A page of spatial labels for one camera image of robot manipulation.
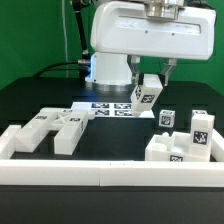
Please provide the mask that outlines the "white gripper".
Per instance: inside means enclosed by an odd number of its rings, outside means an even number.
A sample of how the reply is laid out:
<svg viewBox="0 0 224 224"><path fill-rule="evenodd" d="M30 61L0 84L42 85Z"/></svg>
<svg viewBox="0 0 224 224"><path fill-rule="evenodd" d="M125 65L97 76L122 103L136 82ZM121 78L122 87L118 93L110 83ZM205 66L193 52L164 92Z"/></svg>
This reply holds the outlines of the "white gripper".
<svg viewBox="0 0 224 224"><path fill-rule="evenodd" d="M178 18L149 16L142 3L111 1L100 5L94 15L91 46L97 52L125 54L132 83L142 86L139 56L164 60L159 78L163 86L177 65L176 59L207 60L214 46L216 12L184 7Z"/></svg>

